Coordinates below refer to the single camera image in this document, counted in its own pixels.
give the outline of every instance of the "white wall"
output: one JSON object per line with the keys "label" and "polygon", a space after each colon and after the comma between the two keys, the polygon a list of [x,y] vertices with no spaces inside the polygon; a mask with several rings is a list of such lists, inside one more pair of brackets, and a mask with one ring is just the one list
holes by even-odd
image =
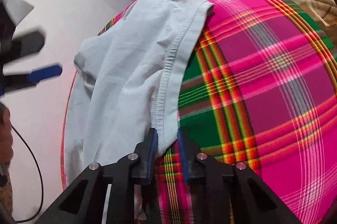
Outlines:
{"label": "white wall", "polygon": [[[46,209],[62,192],[60,147],[62,125],[75,68],[73,58],[83,39],[95,36],[130,0],[26,0],[35,8],[19,24],[16,35],[39,26],[46,33],[38,56],[8,65],[7,71],[30,71],[55,62],[63,74],[37,88],[8,94],[2,100],[11,111],[12,124],[32,148],[40,164]],[[34,161],[14,134],[10,174],[16,220],[32,216],[40,202],[40,182]]]}

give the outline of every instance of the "person's hand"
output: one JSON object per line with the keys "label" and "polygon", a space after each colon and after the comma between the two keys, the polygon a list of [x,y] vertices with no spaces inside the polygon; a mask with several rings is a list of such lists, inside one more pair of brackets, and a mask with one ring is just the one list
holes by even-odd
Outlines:
{"label": "person's hand", "polygon": [[3,111],[2,117],[0,116],[0,163],[7,163],[13,157],[13,136],[11,113],[6,108]]}

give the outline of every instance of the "black cable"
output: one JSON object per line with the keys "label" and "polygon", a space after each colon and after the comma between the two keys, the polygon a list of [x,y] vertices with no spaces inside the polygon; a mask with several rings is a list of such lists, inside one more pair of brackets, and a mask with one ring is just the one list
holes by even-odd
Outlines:
{"label": "black cable", "polygon": [[39,176],[40,176],[40,181],[41,181],[41,203],[40,203],[40,208],[38,209],[38,211],[36,212],[35,215],[33,215],[31,218],[28,218],[28,219],[25,219],[25,220],[20,220],[20,221],[17,221],[17,223],[25,223],[25,222],[28,222],[28,221],[31,221],[33,220],[35,217],[37,217],[39,215],[39,213],[41,212],[42,210],[42,206],[43,206],[43,196],[44,196],[44,190],[43,190],[43,179],[42,179],[42,174],[41,174],[41,170],[40,170],[40,167],[39,167],[39,164],[35,158],[35,155],[33,153],[33,151],[31,150],[31,148],[28,146],[27,142],[22,138],[22,136],[19,134],[19,132],[14,128],[14,126],[12,126],[13,130],[17,133],[17,135],[19,136],[19,138],[21,138],[21,140],[23,141],[23,143],[25,143],[26,147],[28,148],[28,150],[30,151],[34,161],[35,161],[35,164],[36,164],[36,167],[37,167],[37,170],[39,172]]}

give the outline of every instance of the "metal screw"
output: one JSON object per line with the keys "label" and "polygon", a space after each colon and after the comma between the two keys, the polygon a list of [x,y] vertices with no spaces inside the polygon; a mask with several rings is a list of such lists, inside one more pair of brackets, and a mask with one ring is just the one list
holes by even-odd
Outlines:
{"label": "metal screw", "polygon": [[236,165],[235,165],[239,170],[244,170],[247,165],[244,163],[244,162],[238,162]]}
{"label": "metal screw", "polygon": [[207,158],[207,154],[205,153],[198,153],[197,154],[197,158],[199,158],[200,160],[204,160]]}
{"label": "metal screw", "polygon": [[96,163],[96,162],[93,162],[93,163],[90,163],[89,164],[89,169],[90,170],[96,170],[96,169],[98,169],[98,167],[99,167],[99,164],[98,163]]}
{"label": "metal screw", "polygon": [[131,153],[127,156],[129,160],[136,160],[138,158],[138,155],[136,153]]}

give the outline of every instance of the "bed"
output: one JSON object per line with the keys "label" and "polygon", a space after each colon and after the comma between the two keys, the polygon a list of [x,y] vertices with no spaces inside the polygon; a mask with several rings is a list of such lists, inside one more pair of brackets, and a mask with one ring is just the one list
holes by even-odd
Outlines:
{"label": "bed", "polygon": [[[316,8],[309,0],[303,7],[313,19],[292,0],[209,1],[214,14],[181,86],[180,127],[218,161],[245,161],[303,223],[328,223],[337,196],[337,54],[315,21],[329,26],[334,3]],[[66,124],[64,187],[64,161],[73,156]],[[180,162],[177,143],[157,159],[143,188],[144,223],[203,223],[203,187],[185,184]]]}

